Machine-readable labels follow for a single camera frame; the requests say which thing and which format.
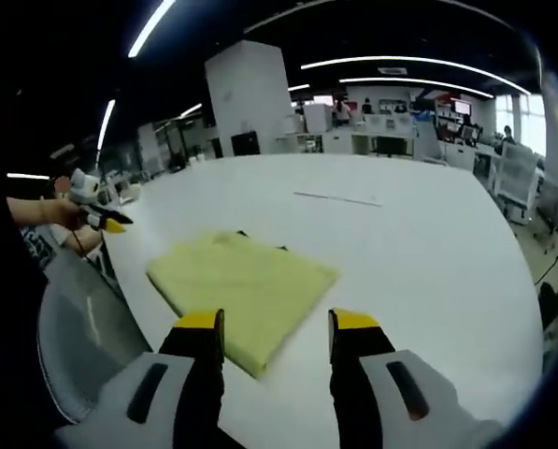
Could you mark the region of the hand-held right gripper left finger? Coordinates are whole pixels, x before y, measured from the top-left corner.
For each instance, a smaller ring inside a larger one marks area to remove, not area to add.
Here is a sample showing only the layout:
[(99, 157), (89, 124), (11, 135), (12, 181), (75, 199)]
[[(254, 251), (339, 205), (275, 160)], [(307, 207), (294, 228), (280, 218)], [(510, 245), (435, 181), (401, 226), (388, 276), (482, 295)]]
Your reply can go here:
[(58, 429), (61, 448), (211, 448), (224, 381), (224, 311), (187, 313), (157, 353), (144, 353), (101, 389), (94, 411)]

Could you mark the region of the person's left hand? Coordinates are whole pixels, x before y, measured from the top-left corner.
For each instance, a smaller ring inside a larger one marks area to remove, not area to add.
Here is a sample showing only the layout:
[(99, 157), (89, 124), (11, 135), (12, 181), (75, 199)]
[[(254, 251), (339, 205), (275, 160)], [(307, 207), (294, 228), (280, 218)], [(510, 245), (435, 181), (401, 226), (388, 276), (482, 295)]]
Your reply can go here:
[(39, 205), (45, 224), (60, 225), (72, 231), (87, 224), (83, 210), (66, 198), (40, 198)]

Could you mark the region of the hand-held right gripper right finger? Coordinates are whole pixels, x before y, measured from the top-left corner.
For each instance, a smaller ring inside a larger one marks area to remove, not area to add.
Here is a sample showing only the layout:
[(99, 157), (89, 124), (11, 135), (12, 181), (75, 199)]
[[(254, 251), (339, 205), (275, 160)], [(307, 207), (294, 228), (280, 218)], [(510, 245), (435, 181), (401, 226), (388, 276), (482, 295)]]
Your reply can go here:
[(503, 431), (463, 408), (454, 385), (371, 316), (328, 312), (330, 393), (343, 448), (485, 448)]

